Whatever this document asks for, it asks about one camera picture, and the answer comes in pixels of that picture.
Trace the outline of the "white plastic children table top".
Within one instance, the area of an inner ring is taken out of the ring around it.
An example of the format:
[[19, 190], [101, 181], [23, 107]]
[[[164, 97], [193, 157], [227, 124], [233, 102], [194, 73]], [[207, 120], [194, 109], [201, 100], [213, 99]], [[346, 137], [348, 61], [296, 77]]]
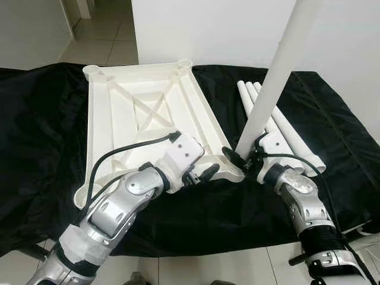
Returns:
[[[200, 175], [212, 164], [220, 166], [213, 179], [241, 182], [242, 169], [222, 153], [230, 142], [184, 60], [169, 64], [103, 67], [87, 65], [88, 115], [85, 179], [94, 176], [93, 192], [165, 153], [174, 131], [190, 135], [204, 147], [195, 163]], [[92, 168], [103, 160], [95, 174]]]

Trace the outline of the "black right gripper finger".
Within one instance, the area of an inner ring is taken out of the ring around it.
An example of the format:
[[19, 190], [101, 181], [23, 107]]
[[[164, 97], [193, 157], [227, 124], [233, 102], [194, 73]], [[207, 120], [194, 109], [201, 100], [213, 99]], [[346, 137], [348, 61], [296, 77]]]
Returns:
[[230, 147], [222, 147], [222, 153], [238, 169], [247, 169], [246, 161]]

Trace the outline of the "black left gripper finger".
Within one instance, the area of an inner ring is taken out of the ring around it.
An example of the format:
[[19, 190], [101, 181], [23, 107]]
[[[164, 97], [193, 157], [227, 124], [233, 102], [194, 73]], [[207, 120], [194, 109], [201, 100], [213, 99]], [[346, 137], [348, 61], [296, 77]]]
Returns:
[[213, 176], [219, 171], [218, 164], [212, 164], [209, 168], [204, 169], [200, 175], [196, 176], [196, 183], [204, 183], [210, 181]]

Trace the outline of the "grey robot left leg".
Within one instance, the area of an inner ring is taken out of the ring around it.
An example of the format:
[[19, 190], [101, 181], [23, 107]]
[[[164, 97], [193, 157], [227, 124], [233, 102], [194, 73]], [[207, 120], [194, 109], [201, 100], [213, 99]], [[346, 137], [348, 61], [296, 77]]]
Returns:
[[130, 278], [122, 285], [151, 285], [151, 283], [140, 272], [132, 272]]

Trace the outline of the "black metal table leg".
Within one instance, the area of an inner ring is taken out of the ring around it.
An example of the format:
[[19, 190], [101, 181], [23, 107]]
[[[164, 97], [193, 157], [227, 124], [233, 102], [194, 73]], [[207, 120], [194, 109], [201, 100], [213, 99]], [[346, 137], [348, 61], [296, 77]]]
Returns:
[[50, 254], [50, 250], [45, 249], [41, 245], [38, 244], [31, 244], [31, 245], [25, 245], [21, 249], [19, 249], [19, 252], [30, 256], [31, 258], [34, 258], [38, 261], [45, 261], [48, 255]]
[[[374, 238], [378, 238], [378, 233], [369, 233], [361, 230], [360, 227], [344, 233], [344, 239], [349, 242], [349, 245], [356, 245], [358, 249], [364, 249], [367, 246], [373, 245], [376, 243]], [[288, 263], [291, 266], [296, 264], [304, 263], [306, 261], [306, 252], [302, 252], [299, 255], [294, 256], [288, 260]]]

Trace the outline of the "white standing fan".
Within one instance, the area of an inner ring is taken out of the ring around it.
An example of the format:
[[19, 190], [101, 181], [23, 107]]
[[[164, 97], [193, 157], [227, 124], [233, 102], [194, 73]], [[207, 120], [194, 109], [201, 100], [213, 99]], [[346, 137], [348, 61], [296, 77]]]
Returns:
[[364, 249], [358, 249], [356, 245], [349, 245], [349, 242], [345, 240], [345, 243], [347, 244], [347, 247], [349, 247], [350, 252], [355, 255], [356, 260], [358, 260], [359, 263], [359, 271], [361, 274], [363, 274], [366, 279], [368, 280], [368, 285], [378, 285], [378, 278], [376, 273], [376, 268], [374, 266], [374, 261], [372, 258], [372, 254], [369, 252], [371, 247], [374, 245], [378, 245], [380, 242], [380, 234], [378, 230], [374, 230], [371, 228], [371, 226], [368, 226], [366, 223], [361, 224], [359, 226], [353, 226], [352, 228], [341, 230], [340, 233], [342, 236], [344, 236], [344, 233], [347, 233], [348, 231], [354, 230], [356, 228], [360, 227], [362, 231], [369, 232], [369, 233], [378, 233], [379, 237], [375, 237], [374, 240], [376, 241], [375, 244], [365, 247]]

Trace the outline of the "black fabric table cover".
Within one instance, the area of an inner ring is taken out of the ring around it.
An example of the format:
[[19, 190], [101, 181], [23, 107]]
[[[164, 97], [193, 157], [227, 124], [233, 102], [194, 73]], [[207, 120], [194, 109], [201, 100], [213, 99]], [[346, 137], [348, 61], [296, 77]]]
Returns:
[[[57, 240], [84, 184], [88, 83], [83, 65], [0, 68], [0, 257]], [[380, 146], [318, 73], [291, 74], [278, 107], [326, 164], [343, 230], [380, 218]], [[253, 180], [217, 180], [152, 201], [113, 254], [184, 257], [296, 241], [287, 206]]]

